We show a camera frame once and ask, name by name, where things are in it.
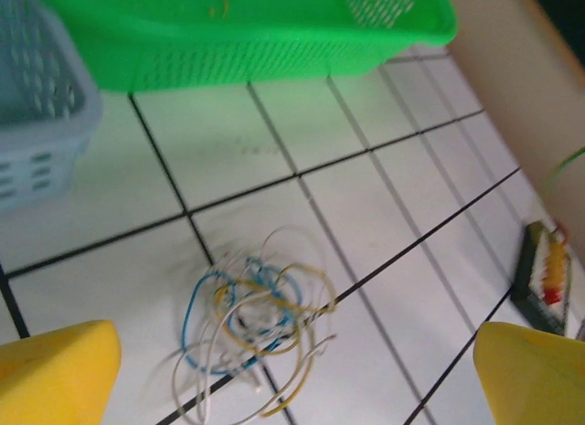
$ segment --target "white tile floor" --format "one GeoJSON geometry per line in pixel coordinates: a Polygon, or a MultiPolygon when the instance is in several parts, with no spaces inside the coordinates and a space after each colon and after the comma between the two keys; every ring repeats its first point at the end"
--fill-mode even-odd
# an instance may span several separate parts
{"type": "MultiPolygon", "coordinates": [[[[362,77],[103,99],[71,190],[0,216],[0,343],[16,326],[36,335],[112,319],[123,361],[103,423],[180,423],[170,372],[198,275],[292,224],[324,247],[343,296],[339,339],[287,414],[265,423],[493,423],[473,334],[489,317],[525,323],[503,297],[523,223],[544,212],[444,49],[410,49],[362,77]]],[[[575,269],[569,335],[585,315],[575,269]]],[[[268,362],[276,385],[292,365],[268,362]]],[[[227,381],[212,425],[271,393],[227,381]]]]}

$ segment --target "green wire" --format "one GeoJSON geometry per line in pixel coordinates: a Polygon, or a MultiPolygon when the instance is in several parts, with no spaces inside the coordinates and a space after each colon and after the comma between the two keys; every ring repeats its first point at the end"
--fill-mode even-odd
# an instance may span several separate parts
{"type": "Polygon", "coordinates": [[[555,168],[550,171],[550,174],[545,179],[544,188],[545,193],[548,193],[552,190],[553,182],[557,178],[557,176],[567,168],[571,163],[577,160],[578,157],[585,154],[585,146],[582,146],[578,151],[574,152],[573,154],[569,155],[565,158],[562,162],[560,162],[555,168]]]}

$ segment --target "tile grout line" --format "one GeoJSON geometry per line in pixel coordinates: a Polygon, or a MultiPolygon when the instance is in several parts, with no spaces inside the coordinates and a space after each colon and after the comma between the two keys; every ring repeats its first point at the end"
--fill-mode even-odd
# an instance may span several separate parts
{"type": "MultiPolygon", "coordinates": [[[[335,254],[339,258],[339,260],[341,260],[341,263],[344,267],[344,270],[346,270],[346,273],[349,276],[349,279],[354,283],[354,285],[351,288],[356,287],[360,283],[360,280],[357,278],[356,273],[354,272],[353,268],[349,264],[349,260],[347,259],[347,256],[344,254],[343,250],[341,249],[341,246],[339,245],[339,242],[337,241],[333,231],[331,230],[331,228],[327,224],[327,221],[325,220],[323,212],[321,212],[321,209],[317,206],[316,201],[312,197],[311,191],[309,190],[309,187],[306,185],[304,180],[300,179],[299,184],[301,185],[301,189],[302,189],[303,193],[309,199],[309,205],[311,206],[311,209],[313,210],[314,214],[316,215],[317,220],[319,221],[319,224],[321,225],[321,228],[324,231],[327,239],[329,240],[329,242],[333,246],[335,254]]],[[[396,348],[396,346],[392,342],[391,338],[389,337],[388,332],[386,332],[386,329],[384,328],[382,321],[378,317],[378,314],[376,313],[376,310],[374,309],[374,306],[372,305],[371,301],[369,301],[369,299],[367,298],[367,295],[364,292],[364,290],[362,289],[362,286],[356,287],[354,289],[354,292],[357,292],[357,295],[359,296],[360,300],[362,301],[362,304],[364,304],[367,313],[369,314],[370,318],[372,319],[372,322],[374,322],[374,326],[377,328],[379,335],[382,337],[382,341],[386,344],[388,351],[392,355],[392,358],[396,362],[400,372],[402,373],[402,376],[406,380],[406,383],[409,386],[410,391],[412,392],[412,395],[414,396],[414,398],[418,402],[420,402],[422,400],[422,395],[419,392],[419,389],[416,387],[416,384],[414,382],[414,378],[412,377],[406,364],[402,360],[402,357],[400,356],[398,349],[396,348]]],[[[339,296],[337,296],[337,298],[335,300],[337,303],[341,303],[344,299],[340,299],[339,296]]],[[[435,423],[433,418],[429,418],[429,419],[431,421],[431,424],[435,423]]]]}
{"type": "MultiPolygon", "coordinates": [[[[461,194],[457,190],[457,187],[455,186],[454,182],[451,180],[451,177],[447,173],[445,166],[443,166],[443,164],[441,163],[439,156],[432,149],[432,146],[429,143],[429,141],[426,139],[426,137],[422,137],[422,141],[423,141],[423,144],[425,146],[425,149],[427,150],[427,153],[429,153],[431,160],[433,161],[433,163],[435,163],[435,166],[437,167],[438,171],[441,173],[443,179],[447,183],[447,187],[449,187],[449,190],[451,190],[457,203],[460,206],[461,206],[461,204],[465,204],[465,200],[463,199],[463,197],[461,196],[461,194]]],[[[475,219],[475,217],[473,216],[471,211],[465,210],[464,215],[467,217],[467,219],[469,219],[469,222],[472,225],[473,231],[475,232],[475,234],[477,235],[479,240],[482,242],[482,245],[484,245],[484,248],[486,249],[487,254],[492,259],[492,262],[495,264],[495,267],[500,271],[500,273],[506,279],[508,279],[508,273],[505,270],[504,265],[502,265],[502,262],[498,259],[497,255],[495,254],[494,249],[492,248],[492,244],[490,244],[489,240],[487,240],[487,237],[485,236],[482,229],[479,227],[479,224],[477,223],[477,220],[475,219]]]]}
{"type": "MultiPolygon", "coordinates": [[[[331,86],[332,80],[330,78],[327,79],[327,82],[328,82],[328,85],[331,86]]],[[[274,136],[274,140],[281,147],[282,154],[288,155],[289,158],[287,159],[287,163],[289,164],[290,169],[296,173],[297,172],[296,164],[294,163],[288,149],[286,149],[286,146],[284,145],[282,138],[278,134],[278,131],[277,131],[276,127],[274,126],[274,123],[271,121],[270,115],[266,111],[265,107],[262,105],[260,98],[255,98],[254,101],[256,102],[257,107],[258,107],[259,111],[261,112],[262,118],[266,122],[268,129],[271,131],[271,134],[274,136]]],[[[341,249],[341,245],[339,244],[339,241],[335,237],[334,232],[331,230],[331,227],[327,224],[327,221],[324,217],[324,214],[321,211],[321,209],[318,207],[316,201],[314,200],[313,195],[311,194],[311,191],[310,191],[308,185],[304,182],[304,180],[300,176],[298,177],[298,183],[299,183],[299,186],[300,186],[301,190],[303,191],[305,197],[309,201],[309,205],[310,205],[311,209],[313,210],[315,216],[317,217],[317,220],[319,221],[319,224],[320,224],[322,230],[324,231],[326,237],[329,239],[329,242],[332,244],[334,251],[335,251],[335,254],[339,258],[339,260],[341,260],[342,265],[344,266],[344,269],[346,270],[347,275],[349,276],[350,280],[354,284],[357,284],[358,279],[357,279],[356,273],[354,272],[353,268],[351,268],[351,265],[347,259],[347,256],[344,254],[343,250],[341,249]]],[[[405,380],[410,388],[410,391],[412,392],[413,396],[415,397],[415,399],[417,401],[421,401],[421,399],[422,399],[421,393],[419,392],[418,388],[416,387],[416,384],[414,383],[414,379],[412,378],[412,375],[408,371],[406,364],[404,363],[404,361],[400,357],[398,349],[394,346],[392,340],[390,339],[390,337],[388,335],[388,332],[384,328],[378,314],[376,313],[376,311],[374,309],[374,306],[372,305],[371,301],[369,301],[369,299],[367,298],[364,290],[358,289],[357,294],[359,295],[362,303],[366,307],[366,310],[367,310],[369,316],[371,317],[372,321],[374,322],[374,325],[377,328],[378,333],[382,337],[382,340],[386,344],[388,351],[390,352],[390,355],[392,356],[395,363],[399,367],[400,372],[402,373],[402,376],[405,378],[405,380]]],[[[435,422],[434,418],[430,415],[430,413],[428,414],[428,416],[429,416],[429,421],[431,422],[431,425],[436,425],[436,422],[435,422]]]]}
{"type": "MultiPolygon", "coordinates": [[[[374,279],[376,276],[378,276],[382,271],[387,269],[394,262],[396,262],[397,260],[399,260],[400,258],[405,256],[407,253],[409,253],[410,251],[415,249],[423,240],[427,239],[428,237],[430,237],[431,235],[433,235],[434,233],[439,231],[441,228],[443,228],[445,225],[447,225],[449,222],[451,222],[453,219],[457,218],[459,215],[461,215],[464,212],[464,210],[471,207],[473,204],[477,203],[480,199],[482,199],[487,194],[492,192],[495,188],[500,186],[502,183],[504,183],[506,180],[508,180],[512,175],[516,174],[518,171],[519,171],[519,169],[516,169],[515,171],[511,172],[510,174],[508,174],[507,176],[502,178],[497,184],[495,184],[494,186],[491,186],[490,188],[485,190],[482,194],[480,194],[478,197],[474,198],[467,205],[465,205],[465,207],[462,207],[460,210],[453,213],[450,217],[446,218],[442,223],[438,224],[437,226],[435,226],[434,228],[429,230],[427,233],[425,233],[420,240],[416,240],[416,241],[412,242],[408,247],[406,247],[405,249],[403,249],[402,251],[400,251],[399,253],[394,255],[392,258],[390,258],[389,260],[384,262],[382,265],[377,267],[375,270],[371,271],[368,275],[366,275],[358,283],[355,283],[354,285],[347,288],[344,292],[340,293],[336,298],[337,303],[341,303],[343,300],[345,300],[351,294],[353,294],[354,292],[356,292],[357,290],[362,288],[366,283],[368,283],[369,281],[374,279]]],[[[232,377],[227,375],[227,376],[224,376],[222,379],[216,381],[211,386],[211,393],[212,394],[215,393],[217,390],[219,390],[220,388],[222,388],[223,386],[228,384],[231,381],[231,379],[232,379],[232,377]]],[[[197,403],[197,397],[194,397],[194,398],[190,399],[188,402],[186,402],[185,404],[183,404],[183,407],[185,408],[185,410],[190,410],[193,407],[195,407],[196,403],[197,403]]],[[[166,416],[164,419],[159,421],[157,423],[157,425],[169,425],[170,423],[179,419],[179,417],[180,416],[179,416],[178,412],[175,410],[172,413],[170,413],[168,416],[166,416]]]]}
{"type": "Polygon", "coordinates": [[[10,272],[5,274],[5,278],[7,280],[10,280],[10,281],[17,279],[21,276],[29,274],[30,272],[34,272],[34,271],[38,271],[38,270],[41,270],[41,269],[46,268],[46,267],[50,267],[51,265],[54,265],[56,263],[60,263],[64,260],[69,260],[69,259],[75,258],[75,257],[80,256],[82,254],[89,253],[89,252],[94,251],[94,250],[98,250],[102,247],[107,247],[108,245],[111,245],[119,240],[128,239],[132,236],[145,233],[145,232],[152,230],[154,228],[162,227],[165,224],[176,222],[179,219],[185,218],[185,217],[186,217],[185,213],[180,213],[180,214],[168,217],[168,218],[159,219],[158,221],[152,222],[152,223],[147,224],[145,226],[135,228],[135,229],[123,232],[123,233],[119,233],[118,235],[114,235],[114,236],[111,236],[111,237],[106,238],[106,239],[92,242],[91,244],[88,244],[84,247],[70,250],[70,251],[67,251],[65,253],[61,253],[57,256],[54,256],[52,258],[44,259],[44,260],[41,260],[39,262],[29,264],[25,267],[21,267],[17,270],[10,271],[10,272]]]}
{"type": "MultiPolygon", "coordinates": [[[[478,115],[480,113],[481,112],[473,112],[473,113],[466,115],[464,118],[473,117],[473,116],[478,115]]],[[[92,242],[92,243],[87,244],[83,247],[80,247],[80,248],[77,248],[74,250],[70,250],[70,251],[66,251],[66,252],[60,253],[56,256],[50,257],[50,258],[39,260],[35,263],[28,264],[28,265],[25,265],[23,267],[19,267],[16,270],[9,271],[8,273],[5,274],[5,277],[8,280],[15,279],[15,278],[22,276],[24,274],[28,274],[32,271],[36,271],[36,270],[39,270],[41,268],[45,268],[47,266],[53,265],[55,263],[59,263],[59,262],[64,261],[64,260],[68,260],[70,258],[84,254],[86,252],[107,246],[107,245],[112,244],[114,242],[117,242],[119,240],[127,239],[127,238],[130,238],[132,236],[138,235],[138,234],[143,233],[145,231],[149,231],[149,230],[154,229],[154,228],[162,227],[165,224],[169,224],[171,222],[178,221],[181,218],[190,217],[194,214],[201,213],[205,210],[209,210],[210,208],[217,207],[217,206],[220,206],[222,204],[228,203],[229,201],[232,201],[232,200],[235,200],[238,198],[242,198],[242,197],[245,197],[247,195],[250,195],[250,194],[253,194],[256,192],[260,192],[261,190],[268,189],[270,187],[274,187],[274,186],[277,186],[279,184],[286,183],[288,181],[292,181],[294,178],[296,178],[298,176],[312,174],[314,172],[326,169],[327,167],[341,164],[345,161],[349,161],[349,160],[357,158],[361,155],[365,155],[371,151],[375,151],[377,149],[383,149],[385,147],[391,146],[392,144],[411,139],[414,136],[419,135],[421,133],[428,133],[428,132],[434,131],[435,129],[452,124],[454,122],[457,122],[457,120],[449,121],[449,122],[442,123],[439,125],[435,125],[435,126],[432,126],[430,128],[427,128],[421,132],[415,132],[415,133],[412,133],[412,134],[409,134],[409,135],[406,135],[403,137],[399,137],[398,139],[388,141],[386,143],[378,144],[376,146],[373,146],[371,149],[358,151],[356,153],[352,153],[352,154],[337,158],[337,159],[332,160],[330,162],[304,169],[303,171],[300,171],[296,175],[287,175],[287,176],[282,177],[282,178],[277,178],[276,180],[272,180],[268,183],[264,183],[262,185],[251,187],[250,189],[243,190],[241,192],[238,192],[238,193],[233,194],[233,195],[229,195],[227,197],[222,197],[220,199],[213,200],[213,201],[206,203],[202,206],[194,207],[194,208],[188,210],[187,212],[181,212],[181,213],[178,213],[178,214],[173,215],[173,216],[168,217],[168,218],[162,218],[162,219],[156,220],[154,222],[151,222],[149,224],[143,225],[141,227],[133,228],[131,230],[119,233],[118,235],[114,235],[114,236],[111,236],[111,237],[108,237],[108,238],[105,238],[102,240],[92,242]]]]}
{"type": "Polygon", "coordinates": [[[386,262],[384,262],[382,265],[380,265],[379,267],[377,267],[376,269],[374,269],[373,271],[371,271],[369,274],[367,274],[358,283],[356,283],[355,285],[352,285],[347,290],[345,290],[344,292],[342,292],[341,294],[339,294],[337,296],[337,302],[338,303],[339,302],[342,302],[345,298],[349,297],[349,295],[351,295],[357,289],[361,288],[366,283],[368,283],[369,281],[371,281],[372,279],[374,279],[383,270],[385,270],[386,268],[388,268],[390,265],[392,265],[394,262],[396,262],[397,260],[399,260],[400,258],[402,258],[403,256],[405,256],[406,254],[408,254],[413,249],[415,249],[424,240],[426,240],[430,236],[434,235],[436,232],[438,232],[441,228],[445,227],[447,224],[449,224],[455,218],[457,218],[461,214],[465,213],[465,211],[467,209],[469,209],[470,207],[472,207],[474,204],[476,204],[478,201],[480,201],[486,195],[490,194],[493,190],[495,190],[498,186],[500,186],[502,183],[504,183],[505,181],[507,181],[511,176],[513,176],[514,174],[516,174],[518,171],[519,171],[519,169],[516,169],[515,171],[512,171],[510,174],[506,175],[504,178],[502,178],[494,186],[491,186],[490,188],[488,188],[487,190],[485,190],[479,196],[477,196],[472,201],[470,201],[469,203],[467,203],[464,207],[460,208],[459,210],[457,210],[456,212],[454,212],[452,215],[450,215],[449,217],[447,217],[443,222],[439,223],[434,228],[432,228],[429,231],[427,231],[424,235],[422,235],[422,237],[420,239],[417,239],[414,242],[412,242],[409,246],[407,246],[406,248],[402,249],[400,252],[398,252],[397,254],[395,254],[392,258],[390,258],[389,260],[387,260],[386,262]]]}
{"type": "MultiPolygon", "coordinates": [[[[272,375],[272,372],[270,371],[268,365],[265,363],[262,363],[261,361],[259,361],[258,364],[260,364],[261,369],[262,369],[262,373],[264,374],[264,377],[266,377],[268,384],[271,386],[272,392],[274,394],[276,394],[280,390],[280,388],[278,387],[278,384],[276,384],[276,381],[274,380],[274,376],[272,375]]],[[[282,396],[280,396],[278,398],[278,403],[282,404],[283,402],[284,402],[284,398],[282,396]]],[[[298,425],[299,422],[297,422],[296,419],[294,418],[293,414],[291,413],[290,407],[284,407],[282,409],[282,414],[284,415],[286,420],[291,425],[298,425]]]]}
{"type": "MultiPolygon", "coordinates": [[[[405,114],[409,114],[409,118],[411,119],[411,121],[414,122],[414,124],[416,124],[416,120],[414,119],[414,115],[412,114],[412,112],[408,108],[408,105],[406,104],[406,102],[404,101],[402,96],[399,94],[398,89],[394,85],[394,82],[392,81],[391,77],[389,76],[389,74],[385,70],[381,69],[381,71],[382,71],[382,76],[385,78],[385,81],[388,84],[388,87],[394,93],[396,98],[401,101],[402,106],[405,108],[405,110],[406,110],[405,114]]],[[[439,173],[443,177],[443,180],[445,181],[445,183],[447,183],[447,187],[449,187],[452,194],[455,196],[457,203],[459,203],[459,207],[462,207],[465,204],[465,200],[463,199],[463,197],[461,196],[461,194],[457,190],[457,187],[455,186],[454,182],[451,180],[451,177],[447,173],[447,170],[443,166],[441,160],[439,159],[439,156],[436,155],[436,153],[432,149],[431,144],[429,143],[429,140],[427,139],[427,137],[425,137],[425,135],[421,135],[420,138],[422,140],[422,143],[423,143],[425,149],[427,150],[427,153],[431,157],[431,160],[433,161],[433,163],[437,167],[437,170],[439,171],[439,173]]],[[[504,268],[504,265],[502,265],[502,262],[498,259],[497,255],[494,252],[494,249],[492,249],[491,244],[489,243],[489,241],[485,237],[485,234],[480,229],[479,224],[477,223],[477,221],[473,217],[472,213],[468,210],[465,210],[464,214],[469,219],[470,223],[472,224],[473,230],[475,231],[478,238],[480,239],[480,241],[484,245],[484,248],[487,250],[490,258],[492,258],[492,262],[495,264],[496,268],[498,270],[500,270],[500,272],[503,274],[505,279],[509,280],[508,274],[504,268]]]]}
{"type": "MultiPolygon", "coordinates": [[[[254,103],[254,106],[256,107],[256,110],[258,111],[259,115],[261,116],[262,121],[264,122],[264,124],[266,125],[266,128],[270,132],[272,139],[279,147],[281,154],[284,157],[284,160],[286,161],[286,164],[289,166],[289,169],[292,172],[292,176],[298,177],[298,180],[300,182],[301,177],[298,175],[298,168],[296,167],[296,164],[294,163],[293,157],[291,156],[288,149],[284,145],[284,141],[282,140],[281,136],[276,132],[276,126],[274,125],[270,115],[266,111],[266,108],[264,107],[264,104],[262,103],[260,96],[258,95],[258,93],[256,92],[256,90],[254,89],[254,87],[252,86],[251,83],[248,83],[248,85],[246,86],[246,90],[248,91],[248,94],[250,95],[250,97],[254,103]]],[[[272,377],[272,373],[271,373],[268,365],[263,364],[262,370],[264,372],[264,376],[268,379],[268,382],[271,386],[272,392],[274,394],[278,393],[281,390],[281,388],[279,387],[276,380],[272,377]]],[[[290,409],[289,407],[286,407],[282,410],[282,414],[284,415],[284,418],[286,418],[286,420],[289,422],[290,425],[296,425],[297,422],[295,421],[294,416],[291,413],[291,410],[292,409],[290,409]]]]}
{"type": "MultiPolygon", "coordinates": [[[[187,214],[188,207],[187,207],[186,201],[183,198],[183,195],[181,195],[181,191],[179,190],[178,184],[177,184],[175,178],[173,177],[173,175],[171,174],[171,170],[170,170],[170,167],[168,165],[168,162],[166,161],[165,157],[163,156],[163,153],[162,153],[161,149],[159,148],[158,144],[156,144],[156,140],[154,139],[154,135],[150,129],[150,126],[146,122],[146,119],[144,118],[143,113],[141,112],[140,108],[138,107],[138,103],[136,102],[134,95],[130,93],[128,95],[128,100],[130,101],[130,103],[134,109],[134,114],[136,115],[136,117],[138,118],[138,121],[140,122],[140,124],[143,127],[144,133],[146,134],[146,138],[148,139],[148,143],[151,145],[151,147],[154,151],[154,154],[156,155],[156,158],[158,160],[159,165],[161,166],[161,168],[163,169],[163,172],[165,173],[166,180],[168,181],[171,188],[173,189],[176,200],[179,202],[181,209],[183,210],[183,213],[187,214]]],[[[195,224],[193,219],[191,219],[191,217],[189,217],[188,221],[189,221],[190,227],[192,228],[193,232],[195,233],[195,237],[197,239],[197,242],[199,243],[199,245],[201,246],[201,249],[203,250],[203,254],[207,258],[207,262],[210,265],[212,265],[213,264],[213,257],[211,256],[211,252],[209,251],[209,247],[207,246],[206,242],[203,240],[203,237],[201,236],[201,232],[199,231],[199,229],[197,228],[197,225],[195,224]]]]}
{"type": "MultiPolygon", "coordinates": [[[[352,128],[354,129],[354,132],[356,133],[358,139],[365,147],[369,147],[369,142],[366,138],[366,135],[364,134],[361,127],[359,126],[359,123],[357,122],[356,117],[351,112],[351,109],[347,105],[342,94],[339,92],[338,88],[336,87],[335,83],[330,81],[329,86],[330,86],[331,92],[334,94],[334,97],[337,100],[337,103],[339,104],[339,107],[341,108],[342,112],[344,112],[344,115],[346,116],[349,123],[352,125],[352,128]]],[[[416,123],[414,123],[412,126],[414,126],[416,129],[419,129],[419,125],[416,123]]],[[[404,219],[407,221],[407,224],[409,225],[410,230],[414,233],[414,236],[416,239],[420,239],[420,237],[422,236],[422,233],[420,232],[419,226],[417,226],[416,222],[414,221],[414,218],[412,217],[408,208],[406,207],[406,204],[404,204],[404,201],[402,201],[402,197],[400,196],[398,190],[396,189],[396,187],[392,183],[392,180],[390,179],[389,175],[384,170],[384,167],[382,166],[381,162],[379,161],[378,156],[376,155],[376,153],[370,153],[369,156],[370,156],[370,159],[371,159],[373,166],[376,168],[376,171],[378,172],[378,176],[382,179],[382,182],[386,186],[386,189],[389,191],[390,195],[392,196],[392,198],[396,202],[396,205],[399,207],[399,210],[400,210],[402,216],[404,217],[404,219]]],[[[463,322],[467,325],[467,328],[470,330],[470,332],[473,332],[475,330],[475,327],[473,325],[471,318],[469,317],[469,314],[467,313],[467,311],[465,311],[465,308],[463,307],[462,303],[460,302],[459,298],[457,297],[457,294],[455,293],[451,284],[447,280],[447,277],[444,274],[441,266],[439,265],[439,262],[436,261],[434,255],[432,254],[431,250],[427,246],[426,241],[423,241],[420,244],[420,246],[422,247],[422,250],[424,251],[428,260],[431,262],[432,268],[434,269],[435,273],[437,274],[443,288],[445,289],[445,291],[449,295],[449,298],[451,299],[452,303],[455,305],[457,312],[462,317],[463,322]]]]}
{"type": "MultiPolygon", "coordinates": [[[[502,298],[499,300],[499,302],[495,304],[494,309],[492,309],[492,311],[487,315],[487,317],[485,317],[484,322],[489,322],[492,319],[492,317],[495,315],[495,313],[498,311],[498,309],[500,309],[502,304],[504,304],[505,300],[509,297],[511,291],[512,291],[512,288],[508,288],[508,291],[506,291],[505,294],[502,296],[502,298]]],[[[429,403],[429,400],[431,400],[432,396],[437,392],[437,390],[439,389],[439,387],[441,386],[443,381],[447,378],[447,376],[449,376],[449,374],[455,368],[457,363],[459,363],[459,361],[461,360],[463,355],[465,355],[465,353],[467,352],[469,347],[473,344],[473,342],[475,341],[475,338],[477,337],[478,332],[479,332],[479,328],[477,330],[475,330],[473,335],[470,337],[470,339],[467,341],[467,343],[465,343],[465,345],[459,351],[457,356],[453,359],[453,361],[449,364],[449,366],[445,369],[445,371],[441,374],[441,376],[437,379],[437,381],[432,385],[429,392],[423,397],[422,402],[419,404],[419,406],[417,406],[417,408],[415,408],[412,411],[412,413],[410,413],[409,418],[404,422],[403,425],[410,425],[416,419],[416,417],[420,413],[420,411],[424,407],[426,407],[426,405],[429,403]]]]}
{"type": "Polygon", "coordinates": [[[401,64],[404,62],[415,62],[415,61],[418,61],[420,59],[445,59],[445,58],[450,58],[450,57],[451,57],[451,54],[449,52],[447,52],[447,53],[434,53],[434,54],[430,54],[430,55],[414,54],[411,57],[390,58],[390,59],[387,59],[386,61],[384,61],[384,64],[401,64]]]}
{"type": "MultiPolygon", "coordinates": [[[[427,65],[426,59],[424,59],[424,60],[418,59],[417,62],[419,64],[419,67],[422,69],[422,72],[426,75],[427,79],[431,83],[431,86],[439,94],[439,98],[441,99],[442,104],[445,106],[447,111],[449,111],[450,115],[453,118],[456,118],[457,112],[455,111],[455,107],[453,107],[452,103],[449,101],[449,98],[447,97],[447,94],[442,90],[441,86],[439,85],[439,82],[433,76],[431,70],[429,69],[429,67],[427,65]]],[[[484,155],[481,153],[481,151],[479,150],[479,148],[475,144],[475,141],[472,139],[471,134],[469,133],[469,131],[467,131],[467,128],[465,127],[463,122],[459,121],[456,123],[456,125],[457,125],[457,129],[459,130],[460,134],[463,136],[463,139],[467,142],[467,145],[472,149],[473,153],[475,154],[475,158],[477,158],[477,160],[479,161],[479,164],[482,166],[485,173],[487,174],[487,177],[490,179],[490,181],[492,183],[497,181],[497,178],[494,174],[494,171],[492,171],[492,169],[490,168],[489,164],[487,163],[487,161],[484,158],[484,155]]],[[[516,218],[516,220],[519,223],[524,224],[524,220],[517,214],[516,210],[514,209],[514,206],[512,206],[511,201],[509,200],[509,198],[505,194],[504,189],[501,189],[501,188],[497,189],[497,193],[502,198],[502,200],[505,203],[505,206],[512,213],[512,215],[516,218]]]]}
{"type": "Polygon", "coordinates": [[[30,332],[28,331],[27,323],[25,322],[22,312],[18,307],[18,302],[16,301],[16,297],[12,292],[10,283],[8,283],[8,280],[5,278],[2,265],[0,265],[0,292],[2,293],[2,297],[4,298],[4,302],[6,304],[6,309],[10,313],[12,323],[15,326],[18,336],[20,339],[29,338],[30,332]]]}

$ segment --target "light blue plastic basket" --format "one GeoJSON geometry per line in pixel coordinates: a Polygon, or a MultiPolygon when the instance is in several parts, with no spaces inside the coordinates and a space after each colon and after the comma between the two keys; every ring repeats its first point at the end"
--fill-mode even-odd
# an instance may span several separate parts
{"type": "Polygon", "coordinates": [[[0,210],[66,190],[100,119],[59,19],[35,0],[0,0],[0,210]]]}

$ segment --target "yellow plastic piece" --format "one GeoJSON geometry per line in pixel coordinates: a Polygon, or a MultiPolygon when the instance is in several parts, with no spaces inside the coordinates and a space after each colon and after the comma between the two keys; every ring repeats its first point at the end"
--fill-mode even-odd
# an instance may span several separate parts
{"type": "Polygon", "coordinates": [[[497,425],[585,423],[585,343],[485,323],[473,359],[497,425]]]}
{"type": "Polygon", "coordinates": [[[1,345],[0,424],[100,424],[120,361],[107,321],[1,345]]]}

